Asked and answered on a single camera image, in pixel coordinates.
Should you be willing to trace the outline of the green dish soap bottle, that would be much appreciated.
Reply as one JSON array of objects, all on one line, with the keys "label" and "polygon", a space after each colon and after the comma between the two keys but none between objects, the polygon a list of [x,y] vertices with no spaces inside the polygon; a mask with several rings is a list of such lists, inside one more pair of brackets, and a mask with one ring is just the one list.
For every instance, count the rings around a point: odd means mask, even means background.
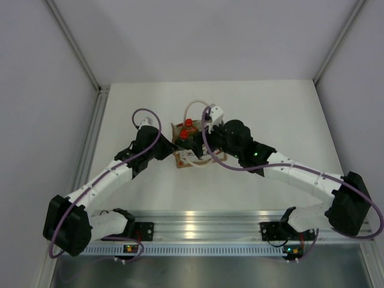
[{"label": "green dish soap bottle", "polygon": [[193,149],[194,137],[187,130],[182,130],[175,141],[175,144],[182,150]]}]

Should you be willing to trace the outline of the watermelon print canvas bag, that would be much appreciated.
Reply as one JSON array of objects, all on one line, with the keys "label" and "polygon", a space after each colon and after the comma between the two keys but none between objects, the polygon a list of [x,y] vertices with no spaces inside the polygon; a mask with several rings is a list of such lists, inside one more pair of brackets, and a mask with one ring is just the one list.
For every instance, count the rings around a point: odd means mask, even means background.
[{"label": "watermelon print canvas bag", "polygon": [[[178,138],[180,132],[184,129],[184,122],[188,118],[187,113],[189,108],[196,103],[200,103],[204,106],[209,105],[207,102],[203,100],[193,100],[187,104],[184,110],[182,122],[178,124],[171,123],[173,144],[175,144],[175,141]],[[195,152],[192,149],[189,149],[189,150],[181,149],[179,151],[174,152],[173,155],[175,157],[176,167],[178,169],[187,168],[187,167],[204,168],[215,162],[215,160],[211,157],[205,145],[203,144],[202,137],[198,135],[202,130],[201,120],[193,119],[193,121],[196,123],[196,126],[199,129],[199,132],[193,135],[194,141],[197,140],[198,156],[195,154]]]}]

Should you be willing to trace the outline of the yellow dish soap bottle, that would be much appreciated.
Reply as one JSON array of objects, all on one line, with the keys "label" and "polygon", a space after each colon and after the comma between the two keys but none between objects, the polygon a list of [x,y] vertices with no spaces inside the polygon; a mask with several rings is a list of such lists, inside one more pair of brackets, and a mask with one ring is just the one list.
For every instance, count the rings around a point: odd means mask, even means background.
[{"label": "yellow dish soap bottle", "polygon": [[191,118],[187,118],[185,120],[184,130],[189,136],[192,136],[199,132],[199,129],[197,128],[196,123]]}]

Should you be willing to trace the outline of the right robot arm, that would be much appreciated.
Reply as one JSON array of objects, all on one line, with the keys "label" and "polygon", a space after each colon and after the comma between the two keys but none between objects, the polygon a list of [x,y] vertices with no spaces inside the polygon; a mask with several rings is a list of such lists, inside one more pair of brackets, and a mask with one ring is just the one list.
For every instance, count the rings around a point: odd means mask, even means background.
[{"label": "right robot arm", "polygon": [[366,202],[369,193],[359,174],[326,174],[297,163],[275,148],[253,140],[250,129],[239,120],[210,126],[206,139],[211,149],[237,158],[248,172],[281,181],[320,200],[317,205],[287,209],[279,223],[279,231],[285,238],[328,227],[345,236],[357,237],[371,207]]}]

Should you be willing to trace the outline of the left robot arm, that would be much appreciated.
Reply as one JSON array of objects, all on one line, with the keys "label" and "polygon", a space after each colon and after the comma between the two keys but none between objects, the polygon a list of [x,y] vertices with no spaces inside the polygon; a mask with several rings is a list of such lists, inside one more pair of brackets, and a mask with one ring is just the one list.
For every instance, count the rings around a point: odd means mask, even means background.
[{"label": "left robot arm", "polygon": [[110,195],[144,171],[151,160],[163,160],[176,149],[157,128],[144,125],[130,146],[117,153],[89,183],[65,197],[53,197],[43,228],[43,236],[50,242],[50,258],[60,256],[54,254],[54,247],[77,256],[99,239],[133,238],[136,219],[128,211],[115,208],[100,215],[94,213]]}]

